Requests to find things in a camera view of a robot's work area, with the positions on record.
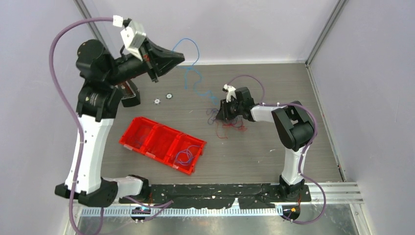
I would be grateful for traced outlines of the black wedge stand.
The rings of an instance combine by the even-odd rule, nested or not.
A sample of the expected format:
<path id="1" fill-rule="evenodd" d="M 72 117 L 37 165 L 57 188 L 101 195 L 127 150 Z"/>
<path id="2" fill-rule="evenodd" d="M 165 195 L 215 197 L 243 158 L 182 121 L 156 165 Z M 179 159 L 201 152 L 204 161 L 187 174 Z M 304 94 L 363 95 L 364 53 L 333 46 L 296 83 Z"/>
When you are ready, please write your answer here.
<path id="1" fill-rule="evenodd" d="M 123 107 L 135 107 L 141 104 L 139 90 L 131 79 L 118 84 L 117 87 L 123 94 L 121 99 Z"/>

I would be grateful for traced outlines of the small silver gear left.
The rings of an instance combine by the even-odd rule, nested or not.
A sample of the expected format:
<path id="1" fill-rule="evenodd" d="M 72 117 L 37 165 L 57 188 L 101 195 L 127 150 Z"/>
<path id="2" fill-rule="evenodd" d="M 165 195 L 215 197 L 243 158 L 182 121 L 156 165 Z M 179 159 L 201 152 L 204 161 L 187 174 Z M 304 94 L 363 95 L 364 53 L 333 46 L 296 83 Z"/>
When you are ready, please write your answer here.
<path id="1" fill-rule="evenodd" d="M 160 100 L 160 99 L 156 98 L 156 99 L 154 100 L 154 104 L 155 104 L 155 105 L 159 105 L 160 103 L 161 103 L 161 100 Z"/>

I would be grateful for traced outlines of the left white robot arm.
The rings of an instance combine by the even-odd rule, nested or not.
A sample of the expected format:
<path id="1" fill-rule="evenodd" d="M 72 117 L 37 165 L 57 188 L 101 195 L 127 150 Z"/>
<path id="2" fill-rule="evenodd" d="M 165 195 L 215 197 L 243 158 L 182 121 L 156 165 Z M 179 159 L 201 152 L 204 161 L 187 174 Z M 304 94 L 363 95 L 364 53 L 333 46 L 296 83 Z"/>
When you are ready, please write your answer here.
<path id="1" fill-rule="evenodd" d="M 99 40 L 91 39 L 79 46 L 76 67 L 84 84 L 74 110 L 78 139 L 68 177 L 55 187 L 57 196 L 100 208 L 127 196 L 139 203 L 149 199 L 151 188 L 146 178 L 137 175 L 124 178 L 101 176 L 106 140 L 123 98 L 118 85 L 142 74 L 148 74 L 152 81 L 157 81 L 158 77 L 182 63 L 185 57 L 149 39 L 144 40 L 138 51 L 139 57 L 127 54 L 114 58 Z"/>

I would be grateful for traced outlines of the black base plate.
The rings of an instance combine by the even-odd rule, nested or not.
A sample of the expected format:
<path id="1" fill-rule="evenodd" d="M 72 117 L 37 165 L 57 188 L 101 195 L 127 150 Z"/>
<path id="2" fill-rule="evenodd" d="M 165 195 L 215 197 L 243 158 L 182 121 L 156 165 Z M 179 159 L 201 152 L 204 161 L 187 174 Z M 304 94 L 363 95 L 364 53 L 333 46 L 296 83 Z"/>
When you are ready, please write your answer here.
<path id="1" fill-rule="evenodd" d="M 274 203 L 310 202 L 307 185 L 289 196 L 279 185 L 257 184 L 152 184 L 143 196 L 131 198 L 142 203 L 161 205 L 169 201 L 173 209 L 228 209 L 234 202 L 241 209 L 268 209 Z"/>

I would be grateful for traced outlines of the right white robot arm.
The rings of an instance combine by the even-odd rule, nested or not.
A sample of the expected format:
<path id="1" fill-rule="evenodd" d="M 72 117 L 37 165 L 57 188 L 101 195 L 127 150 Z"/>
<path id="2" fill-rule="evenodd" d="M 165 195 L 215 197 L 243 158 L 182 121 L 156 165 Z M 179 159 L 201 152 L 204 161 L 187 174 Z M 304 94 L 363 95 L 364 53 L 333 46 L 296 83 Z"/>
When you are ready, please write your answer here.
<path id="1" fill-rule="evenodd" d="M 227 97 L 220 101 L 217 120 L 231 121 L 242 117 L 251 122 L 271 122 L 285 147 L 284 168 L 279 176 L 278 194 L 292 201 L 304 187 L 302 174 L 305 156 L 317 132 L 315 118 L 298 101 L 269 105 L 255 103 L 247 87 L 236 89 L 225 84 Z"/>

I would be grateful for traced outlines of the red three-compartment bin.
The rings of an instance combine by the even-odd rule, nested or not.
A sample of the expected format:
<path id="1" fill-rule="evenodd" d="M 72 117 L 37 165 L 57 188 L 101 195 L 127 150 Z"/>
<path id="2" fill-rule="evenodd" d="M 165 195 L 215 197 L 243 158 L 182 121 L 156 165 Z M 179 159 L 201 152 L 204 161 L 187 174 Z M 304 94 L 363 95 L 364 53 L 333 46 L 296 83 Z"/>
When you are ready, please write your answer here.
<path id="1" fill-rule="evenodd" d="M 207 144 L 204 140 L 146 117 L 134 118 L 119 143 L 186 175 L 194 173 Z"/>

